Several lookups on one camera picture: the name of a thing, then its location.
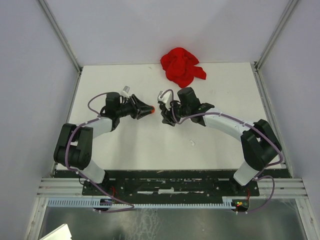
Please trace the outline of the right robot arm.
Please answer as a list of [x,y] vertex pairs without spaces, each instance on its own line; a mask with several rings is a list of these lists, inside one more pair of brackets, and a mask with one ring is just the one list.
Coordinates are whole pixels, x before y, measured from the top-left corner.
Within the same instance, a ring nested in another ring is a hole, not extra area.
[[203,127],[219,130],[241,143],[244,161],[229,183],[231,193],[242,195],[248,183],[270,166],[275,157],[283,159],[282,146],[270,124],[264,120],[245,121],[219,110],[213,104],[201,102],[193,88],[178,91],[174,99],[171,89],[161,91],[157,97],[162,123],[175,126],[187,120]]

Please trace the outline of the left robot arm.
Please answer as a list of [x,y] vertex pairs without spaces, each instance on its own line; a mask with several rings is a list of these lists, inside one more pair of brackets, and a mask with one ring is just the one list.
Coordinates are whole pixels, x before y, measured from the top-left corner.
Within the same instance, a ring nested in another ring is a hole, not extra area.
[[118,92],[100,93],[87,104],[97,117],[81,124],[65,123],[60,131],[53,159],[69,171],[93,183],[99,195],[106,195],[111,189],[107,171],[92,159],[93,140],[114,131],[123,117],[134,120],[154,113],[155,108],[137,98]]

